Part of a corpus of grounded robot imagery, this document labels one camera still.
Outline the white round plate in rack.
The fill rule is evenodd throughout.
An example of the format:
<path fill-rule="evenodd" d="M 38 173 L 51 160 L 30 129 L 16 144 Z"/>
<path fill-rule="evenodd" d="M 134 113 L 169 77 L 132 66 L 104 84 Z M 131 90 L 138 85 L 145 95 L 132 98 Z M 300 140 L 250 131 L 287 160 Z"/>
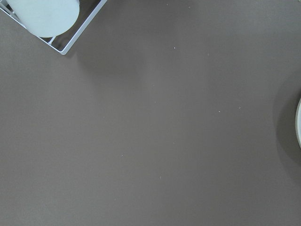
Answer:
<path fill-rule="evenodd" d="M 78 0 L 8 0 L 7 3 L 25 28 L 42 38 L 63 34 L 79 16 Z"/>

